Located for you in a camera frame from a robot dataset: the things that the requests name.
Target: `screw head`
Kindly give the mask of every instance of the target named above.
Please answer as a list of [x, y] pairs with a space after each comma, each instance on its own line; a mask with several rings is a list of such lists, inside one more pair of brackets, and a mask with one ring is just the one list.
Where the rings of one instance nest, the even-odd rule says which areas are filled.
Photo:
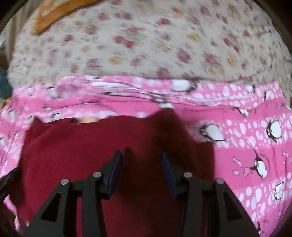
[[224, 184], [224, 180], [221, 179], [221, 178], [216, 179], [216, 182], [217, 182], [218, 184]]
[[61, 184], [62, 185], [66, 185], [66, 184], [68, 184], [69, 183], [69, 179], [62, 179], [61, 180]]
[[101, 172], [94, 172], [93, 177], [99, 178], [101, 176]]
[[190, 173], [190, 172], [185, 172], [185, 173], [183, 174], [183, 176], [185, 176], [186, 178], [191, 178], [193, 175], [192, 175], [192, 173]]

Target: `pink blanket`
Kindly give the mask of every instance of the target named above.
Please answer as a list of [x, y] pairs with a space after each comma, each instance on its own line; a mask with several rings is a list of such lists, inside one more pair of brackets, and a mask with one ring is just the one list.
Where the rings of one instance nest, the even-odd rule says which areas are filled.
[[16, 89], [0, 120], [0, 175], [16, 167], [34, 116], [149, 116], [173, 108], [194, 140], [214, 143], [215, 177], [236, 194], [261, 236], [269, 236], [292, 197], [292, 112], [277, 84], [237, 86], [132, 76], [65, 77]]

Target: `penguin print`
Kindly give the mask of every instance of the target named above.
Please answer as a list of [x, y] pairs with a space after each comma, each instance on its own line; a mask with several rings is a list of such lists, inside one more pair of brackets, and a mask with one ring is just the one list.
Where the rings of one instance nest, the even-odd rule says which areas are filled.
[[29, 88], [27, 88], [26, 91], [27, 91], [27, 94], [29, 96], [34, 96], [34, 90], [33, 90], [32, 86], [30, 86]]
[[258, 222], [258, 227], [256, 228], [256, 231], [258, 232], [258, 234], [260, 234], [261, 228], [260, 228], [260, 223]]
[[47, 88], [47, 92], [49, 94], [49, 96], [52, 98], [52, 99], [58, 99], [60, 98], [61, 96], [59, 95], [59, 93], [57, 92], [56, 88], [55, 87], [48, 87]]
[[287, 104], [282, 104], [282, 107], [286, 107], [289, 111], [292, 111], [292, 109], [290, 108], [290, 106], [289, 105], [287, 105]]
[[213, 142], [226, 141], [222, 132], [220, 131], [220, 126], [217, 124], [210, 123], [201, 127], [200, 133], [203, 137]]
[[7, 115], [8, 115], [8, 117], [9, 117], [10, 119], [14, 119], [14, 117], [15, 117], [15, 111], [14, 111], [14, 110], [9, 110], [9, 111], [7, 112]]
[[280, 121], [278, 119], [273, 122], [270, 120], [266, 133], [274, 142], [277, 142], [276, 139], [282, 138]]
[[32, 115], [28, 118], [28, 124], [32, 124], [32, 122], [34, 121], [35, 115]]
[[5, 137], [1, 137], [0, 138], [0, 147], [3, 147], [6, 143], [6, 138]]
[[245, 88], [246, 88], [246, 92], [248, 94], [255, 93], [255, 91], [256, 91], [255, 85], [246, 85]]
[[283, 186], [284, 186], [284, 181], [282, 181], [281, 183], [279, 183], [276, 186], [275, 193], [274, 193], [275, 200], [281, 200], [282, 199]]
[[171, 90], [175, 92], [191, 92], [197, 87], [197, 83], [193, 81], [173, 79]]
[[247, 109], [241, 109], [241, 108], [237, 108], [237, 109], [244, 117], [247, 117], [249, 115], [249, 111]]
[[55, 120], [58, 120], [61, 118], [62, 118], [62, 113], [55, 113], [55, 114], [52, 114], [52, 116], [51, 116], [52, 121], [55, 121]]
[[254, 162], [253, 162], [254, 166], [250, 167], [250, 169], [255, 170], [262, 179], [266, 178], [266, 176], [268, 175], [268, 172], [266, 170], [266, 165], [264, 161], [258, 156], [256, 151], [255, 150], [253, 151], [255, 152], [256, 158], [254, 159]]
[[43, 106], [43, 109], [44, 109], [45, 111], [49, 111], [49, 110], [51, 110], [52, 108], [51, 108], [51, 107], [47, 107], [47, 106]]
[[18, 137], [19, 137], [19, 131], [16, 131], [16, 132], [14, 133], [14, 139], [16, 140]]
[[268, 100], [271, 97], [272, 91], [271, 89], [268, 89], [264, 93], [264, 101]]
[[166, 108], [174, 109], [174, 106], [172, 103], [158, 103], [157, 105], [161, 109], [166, 109]]

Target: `dark red cloth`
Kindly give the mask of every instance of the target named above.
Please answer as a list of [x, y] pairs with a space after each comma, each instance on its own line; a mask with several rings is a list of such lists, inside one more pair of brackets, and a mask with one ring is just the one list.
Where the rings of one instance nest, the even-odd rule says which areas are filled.
[[[191, 140], [170, 109], [144, 119], [118, 116], [86, 124], [75, 119], [44, 124], [36, 118], [22, 150], [22, 181], [11, 194], [19, 215], [31, 221], [61, 179], [86, 178], [115, 150], [124, 159], [115, 194], [102, 202], [108, 236], [175, 237], [182, 203], [168, 192], [161, 153], [167, 151], [186, 171], [211, 180], [213, 149]], [[81, 236], [80, 217], [77, 226]]]

